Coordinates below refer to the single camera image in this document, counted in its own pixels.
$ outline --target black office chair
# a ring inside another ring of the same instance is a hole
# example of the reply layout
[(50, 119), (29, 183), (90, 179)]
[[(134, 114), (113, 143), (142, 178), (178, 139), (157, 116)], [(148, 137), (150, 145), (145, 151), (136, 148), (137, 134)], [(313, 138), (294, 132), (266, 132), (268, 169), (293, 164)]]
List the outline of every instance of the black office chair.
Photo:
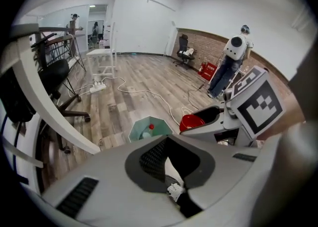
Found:
[[(65, 80), (67, 80), (71, 88), (68, 88), (66, 84), (64, 85), (73, 93), (74, 96), (67, 100), (65, 103), (63, 103), (61, 106), (57, 106), (57, 109), (60, 111), (63, 117), (84, 117), (85, 122), (90, 122), (90, 115), (87, 112), (66, 110), (67, 107), (69, 107), (69, 105), (75, 99), (77, 99), (78, 102), (81, 102), (81, 97), (75, 93), (68, 78), (68, 75), (70, 73), (68, 62), (65, 59), (61, 59), (53, 62), (49, 66), (46, 63), (45, 44), (47, 40), (51, 38), (53, 35), (54, 34), (46, 36), (31, 46), (32, 48), (36, 48), (38, 52), (39, 62), (42, 67), (42, 70), (39, 71), (40, 79), (48, 95), (51, 95), (54, 99), (59, 99), (61, 97), (61, 94), (58, 92), (58, 89), (60, 85), (63, 84)], [(66, 154), (71, 153), (71, 150), (68, 146), (63, 146), (61, 135), (59, 135), (58, 133), (56, 133), (56, 135), (59, 144), (59, 149), (64, 151), (64, 153)]]
[(192, 55), (188, 56), (188, 55), (184, 54), (188, 49), (188, 36), (187, 35), (183, 34), (179, 37), (179, 45), (180, 45), (180, 48), (177, 52), (177, 56), (179, 58), (181, 58), (181, 61), (174, 61), (173, 62), (173, 63), (178, 63), (175, 65), (176, 67), (179, 65), (187, 65), (187, 63), (190, 60), (194, 60), (194, 57)]

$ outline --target jeans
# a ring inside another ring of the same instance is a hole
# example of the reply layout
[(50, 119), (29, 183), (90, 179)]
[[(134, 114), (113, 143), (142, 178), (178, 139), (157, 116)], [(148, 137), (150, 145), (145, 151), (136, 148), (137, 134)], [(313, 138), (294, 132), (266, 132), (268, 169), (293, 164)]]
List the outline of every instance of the jeans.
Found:
[(229, 81), (234, 77), (235, 72), (240, 68), (242, 64), (242, 59), (233, 60), (232, 58), (225, 56), (220, 68), (214, 75), (209, 93), (213, 97), (217, 97), (229, 83)]

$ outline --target red box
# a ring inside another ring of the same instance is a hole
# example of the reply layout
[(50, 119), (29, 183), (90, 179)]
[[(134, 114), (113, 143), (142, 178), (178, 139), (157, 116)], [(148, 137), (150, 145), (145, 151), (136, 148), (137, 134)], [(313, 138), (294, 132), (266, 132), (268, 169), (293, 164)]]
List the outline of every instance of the red box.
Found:
[(217, 67), (215, 65), (211, 63), (207, 63), (207, 65), (203, 69), (203, 73), (201, 74), (201, 77), (210, 81), (210, 79), (213, 77), (216, 70), (217, 70)]

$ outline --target red bucket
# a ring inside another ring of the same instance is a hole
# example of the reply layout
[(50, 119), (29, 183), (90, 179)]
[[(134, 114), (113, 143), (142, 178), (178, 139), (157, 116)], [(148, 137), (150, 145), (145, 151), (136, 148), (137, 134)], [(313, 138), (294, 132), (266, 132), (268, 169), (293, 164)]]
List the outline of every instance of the red bucket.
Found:
[(205, 122), (195, 115), (185, 115), (183, 116), (180, 122), (180, 132), (183, 132), (187, 129), (198, 127), (204, 125)]

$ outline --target wooden floor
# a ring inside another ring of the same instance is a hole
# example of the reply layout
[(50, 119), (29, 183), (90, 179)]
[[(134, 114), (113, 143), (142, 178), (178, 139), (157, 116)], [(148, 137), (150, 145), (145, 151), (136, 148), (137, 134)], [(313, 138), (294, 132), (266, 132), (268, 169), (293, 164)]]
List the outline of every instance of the wooden floor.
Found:
[[(107, 62), (102, 61), (101, 65), (107, 65)], [(95, 70), (98, 69), (96, 60), (93, 66)], [(118, 56), (117, 67), (115, 75), (126, 80), (120, 87), (121, 90), (150, 90), (160, 94), (171, 106), (172, 114), (178, 122), (182, 117), (182, 107), (195, 110), (188, 102), (187, 92), (189, 89), (196, 90), (204, 82), (195, 71), (175, 67), (171, 58), (140, 55)], [(78, 64), (72, 69), (69, 79), (74, 89), (86, 86), (92, 81), (90, 73), (84, 72)], [(120, 78), (105, 79), (104, 82), (106, 90), (94, 94), (86, 93), (81, 96), (82, 102), (75, 101), (69, 107), (69, 110), (88, 112), (91, 115), (90, 123), (85, 123), (83, 117), (67, 118), (81, 134), (98, 145), (101, 150), (129, 143), (128, 135), (134, 122), (148, 116), (164, 119), (175, 133), (179, 133), (179, 127), (171, 118), (168, 106), (158, 96), (149, 92), (120, 92), (117, 90), (123, 83)], [(207, 87), (206, 83), (200, 91), (190, 92), (190, 100), (198, 108), (212, 102), (206, 95)], [(82, 89), (79, 94), (87, 91), (89, 87)], [(69, 98), (64, 86), (61, 94), (59, 105)], [(58, 149), (56, 138), (52, 136), (50, 140), (50, 143), (42, 145), (45, 163), (42, 171), (44, 189), (91, 157), (89, 153), (63, 140), (64, 145), (68, 145), (72, 150), (70, 155), (65, 155)]]

